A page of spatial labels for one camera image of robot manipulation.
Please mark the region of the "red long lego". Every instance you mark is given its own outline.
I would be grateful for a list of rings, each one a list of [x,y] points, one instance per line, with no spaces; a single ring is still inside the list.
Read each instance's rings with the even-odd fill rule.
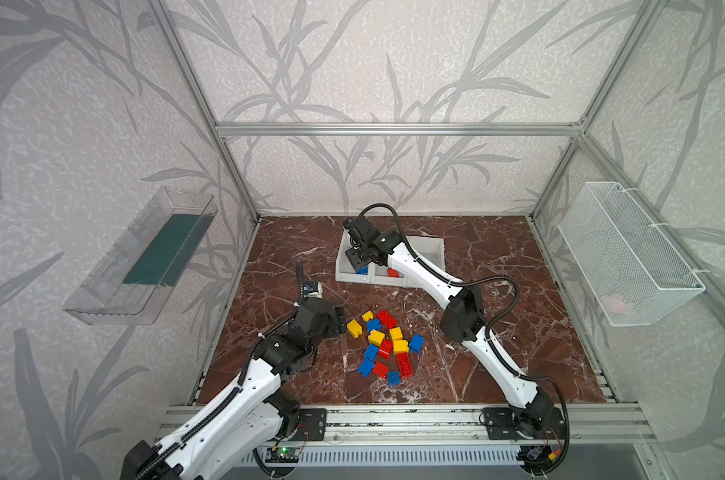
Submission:
[[[376,318],[387,329],[393,329],[398,326],[397,320],[386,310],[380,310],[380,312],[378,312],[378,314],[376,315]]]

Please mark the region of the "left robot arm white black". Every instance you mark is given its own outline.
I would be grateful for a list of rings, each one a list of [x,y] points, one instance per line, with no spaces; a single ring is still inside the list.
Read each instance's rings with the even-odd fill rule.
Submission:
[[[298,428],[300,406],[282,385],[308,368],[322,340],[344,333],[344,308],[318,297],[260,334],[240,374],[210,403],[154,445],[140,441],[122,464],[122,479],[220,479],[268,440]]]

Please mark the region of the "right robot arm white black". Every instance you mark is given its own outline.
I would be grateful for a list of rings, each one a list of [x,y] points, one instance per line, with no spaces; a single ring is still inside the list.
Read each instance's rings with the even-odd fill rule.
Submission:
[[[471,352],[491,375],[514,414],[513,428],[524,438],[534,439],[549,432],[562,443],[569,440],[569,416],[566,401],[556,407],[541,388],[542,382],[555,385],[549,377],[531,377],[522,373],[496,338],[492,326],[510,313],[519,299],[518,285],[505,275],[464,282],[447,274],[410,244],[396,224],[396,230],[375,228],[362,214],[344,220],[350,238],[346,257],[352,266],[374,263],[393,269],[428,293],[443,309],[440,329],[451,341]],[[500,314],[488,320],[483,310],[481,286],[505,282],[512,287],[512,302]]]

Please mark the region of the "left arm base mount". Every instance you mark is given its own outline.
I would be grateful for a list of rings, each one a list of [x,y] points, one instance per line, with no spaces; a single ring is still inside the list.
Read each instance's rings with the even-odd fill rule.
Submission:
[[[300,408],[290,412],[282,422],[276,439],[318,442],[326,437],[328,410],[326,408]]]

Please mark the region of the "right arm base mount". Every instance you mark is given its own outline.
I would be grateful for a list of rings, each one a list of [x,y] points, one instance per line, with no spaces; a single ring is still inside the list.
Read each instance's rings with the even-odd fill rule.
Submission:
[[[564,440],[566,422],[556,407],[544,421],[545,430],[530,426],[523,429],[516,412],[508,407],[486,407],[480,411],[479,423],[485,428],[489,440]]]

